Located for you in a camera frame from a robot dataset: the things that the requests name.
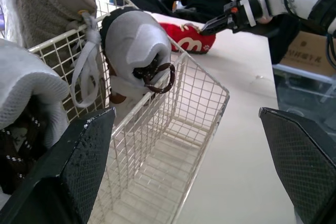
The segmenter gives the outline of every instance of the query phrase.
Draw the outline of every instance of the brown shoelace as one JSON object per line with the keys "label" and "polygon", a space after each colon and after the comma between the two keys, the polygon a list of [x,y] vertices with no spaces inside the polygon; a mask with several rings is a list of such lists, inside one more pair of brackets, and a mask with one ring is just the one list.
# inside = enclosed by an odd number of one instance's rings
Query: brown shoelace
{"label": "brown shoelace", "polygon": [[[147,67],[144,68],[135,68],[133,74],[138,79],[143,79],[145,86],[148,87],[152,92],[158,94],[164,94],[171,90],[174,86],[175,82],[175,66],[170,63],[164,63],[158,66],[157,56]],[[151,80],[157,75],[159,72],[162,72],[166,69],[170,69],[170,79],[169,83],[165,88],[157,88],[154,85],[150,84]]]}
{"label": "brown shoelace", "polygon": [[[41,139],[45,127],[46,123],[33,117],[26,108],[13,124],[0,130],[0,186],[4,193],[12,194],[46,151]],[[12,130],[22,128],[27,129],[26,138],[17,150]]]}

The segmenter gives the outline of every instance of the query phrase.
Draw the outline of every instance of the red object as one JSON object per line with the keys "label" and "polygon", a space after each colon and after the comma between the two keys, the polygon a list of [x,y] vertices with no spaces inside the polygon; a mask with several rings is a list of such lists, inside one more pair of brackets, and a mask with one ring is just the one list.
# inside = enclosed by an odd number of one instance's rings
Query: red object
{"label": "red object", "polygon": [[[160,25],[180,47],[192,54],[206,54],[216,40],[216,35],[201,35],[200,29],[193,24],[177,26],[174,24],[160,23]],[[172,50],[178,51],[173,44]]]}

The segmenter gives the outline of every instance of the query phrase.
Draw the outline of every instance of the white shoelace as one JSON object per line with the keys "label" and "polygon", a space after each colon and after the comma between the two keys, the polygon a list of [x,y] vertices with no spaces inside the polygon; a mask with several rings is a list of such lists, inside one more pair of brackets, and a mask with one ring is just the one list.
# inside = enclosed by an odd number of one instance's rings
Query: white shoelace
{"label": "white shoelace", "polygon": [[[86,108],[92,105],[98,95],[99,89],[99,70],[96,62],[96,57],[99,52],[100,34],[97,31],[97,22],[89,13],[82,13],[83,19],[86,23],[87,42],[76,61],[75,69],[72,75],[70,93],[73,103],[76,107]],[[95,84],[92,83],[90,76],[93,77]],[[76,100],[75,86],[77,79],[80,77],[80,91],[82,102]]]}

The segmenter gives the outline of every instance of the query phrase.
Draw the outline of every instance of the knit fabric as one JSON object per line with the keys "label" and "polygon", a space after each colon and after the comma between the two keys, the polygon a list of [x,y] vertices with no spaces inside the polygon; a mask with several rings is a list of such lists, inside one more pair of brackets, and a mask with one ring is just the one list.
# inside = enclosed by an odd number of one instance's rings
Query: knit fabric
{"label": "knit fabric", "polygon": [[66,32],[72,21],[81,21],[77,12],[67,10],[58,0],[18,0],[18,10],[27,48]]}
{"label": "knit fabric", "polygon": [[[88,7],[84,9],[92,9],[92,6],[88,5]],[[25,41],[25,47],[31,48],[33,46],[39,45],[49,39],[63,34],[68,29],[73,28],[70,26],[71,24],[77,23],[78,25],[82,23],[82,17],[78,13],[79,11],[79,9],[66,8],[59,0],[18,0],[18,12],[23,22],[23,37]],[[76,37],[77,35],[74,35],[73,38],[70,37],[68,40],[71,41]],[[57,43],[57,46],[64,45],[65,43],[65,40],[60,41]],[[44,49],[44,55],[49,53],[51,50],[54,50],[54,47],[51,46],[47,49]],[[71,54],[69,48],[65,46],[58,49],[57,53],[53,52],[44,59],[46,60],[47,65],[53,68],[60,64],[58,57],[60,58],[61,62],[64,62],[68,60],[70,56]],[[102,109],[104,107],[102,101],[105,100],[105,88],[103,85],[103,70],[100,57],[97,57],[97,64],[100,71],[100,91],[102,96],[96,99],[96,105],[97,109]],[[72,73],[68,74],[67,76],[65,76],[65,74],[69,73],[73,69],[73,61],[68,60],[62,63],[62,68],[57,67],[55,68],[55,71],[70,83]],[[67,111],[71,110],[73,107],[73,104],[65,105],[65,109]]]}

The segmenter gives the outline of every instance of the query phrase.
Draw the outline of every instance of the white wire basket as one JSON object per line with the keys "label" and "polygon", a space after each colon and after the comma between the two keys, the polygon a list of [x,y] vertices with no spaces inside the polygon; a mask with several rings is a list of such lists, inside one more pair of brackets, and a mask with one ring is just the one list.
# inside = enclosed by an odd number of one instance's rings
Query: white wire basket
{"label": "white wire basket", "polygon": [[[134,6],[123,0],[96,0],[98,26],[111,11]],[[57,57],[51,66],[71,85],[74,62],[82,49],[86,26],[57,36],[30,51]],[[80,50],[73,52],[79,43]],[[123,121],[114,126],[105,173],[89,220],[96,223],[175,223],[195,180],[207,147],[213,138],[229,100],[229,92],[206,70],[180,49],[172,54],[176,80],[169,93],[147,93]],[[95,103],[76,108],[69,96],[64,108],[71,122],[75,118],[109,106],[110,77],[103,53],[98,56],[103,75]],[[164,86],[167,72],[157,83]],[[76,95],[80,96],[77,84]]]}

